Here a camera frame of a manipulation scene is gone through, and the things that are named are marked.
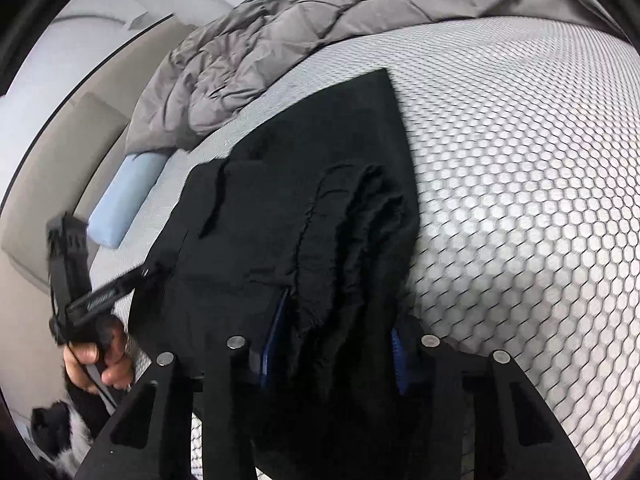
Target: bed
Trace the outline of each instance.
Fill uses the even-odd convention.
[[[516,357],[594,479],[640,428],[640,63],[608,34],[531,18],[402,28],[325,47],[167,162],[95,285],[141,263],[190,169],[319,89],[385,67],[414,156],[408,308],[440,337]],[[127,319],[130,298],[117,306]],[[130,343],[137,375],[148,358]],[[202,475],[193,419],[192,471]]]

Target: wire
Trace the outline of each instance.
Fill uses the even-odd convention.
[[[91,375],[89,374],[89,372],[86,369],[86,366],[80,364],[80,360],[78,359],[78,356],[76,355],[76,353],[74,352],[74,350],[71,348],[71,345],[69,343],[66,344],[66,347],[69,348],[69,351],[71,352],[71,355],[74,357],[74,359],[76,360],[76,362],[80,365],[80,368],[82,369],[82,373],[84,373],[85,377],[87,377],[87,379],[89,379],[93,385],[98,389],[99,392],[102,391],[102,387],[98,385],[98,383],[94,380],[93,377],[91,377]],[[104,402],[108,402],[109,405],[116,410],[118,408],[118,405],[115,404],[108,396],[106,395],[102,395],[102,400]]]
[[[59,329],[58,334],[60,335],[62,334],[62,331],[60,330],[60,321],[58,320],[58,313],[56,311],[56,298],[53,293],[52,286],[49,286],[49,293],[51,298],[51,311],[53,313],[53,319],[55,320],[56,326]],[[98,385],[98,383],[94,380],[93,377],[91,377],[91,374],[87,371],[86,366],[80,363],[80,359],[78,359],[78,356],[76,355],[74,350],[71,348],[71,344],[69,342],[65,342],[65,346],[69,348],[69,351],[71,352],[71,355],[76,360],[76,363],[80,365],[80,369],[82,370],[82,373],[84,374],[84,376],[91,381],[91,383],[98,389],[99,392],[102,392],[102,387]],[[103,394],[101,395],[101,397],[102,397],[102,400],[108,403],[114,410],[117,409],[118,406],[110,399],[110,396],[106,396]]]

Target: gray comforter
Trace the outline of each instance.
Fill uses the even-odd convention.
[[[591,0],[249,0],[167,55],[133,113],[127,153],[194,148],[325,45],[410,25],[498,15],[618,32]]]

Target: light blue pillow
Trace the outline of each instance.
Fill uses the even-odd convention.
[[[107,191],[89,216],[87,235],[116,249],[169,159],[165,153],[140,153],[124,159]]]

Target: black garment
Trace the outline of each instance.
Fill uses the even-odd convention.
[[[109,412],[104,405],[104,401],[98,395],[90,394],[82,388],[78,388],[69,379],[69,375],[64,370],[65,374],[65,390],[71,400],[73,406],[78,410],[82,420],[89,429],[89,434],[92,440],[98,438],[102,428],[109,420]]]
[[[398,433],[390,331],[417,229],[392,86],[383,70],[360,76],[191,171],[147,259],[172,273],[136,291],[130,332],[151,357],[172,351],[199,375],[212,348],[268,328],[288,290],[283,380],[247,422],[258,466],[262,456],[268,474],[329,478],[366,461],[388,476]],[[194,410],[209,415],[199,399]]]

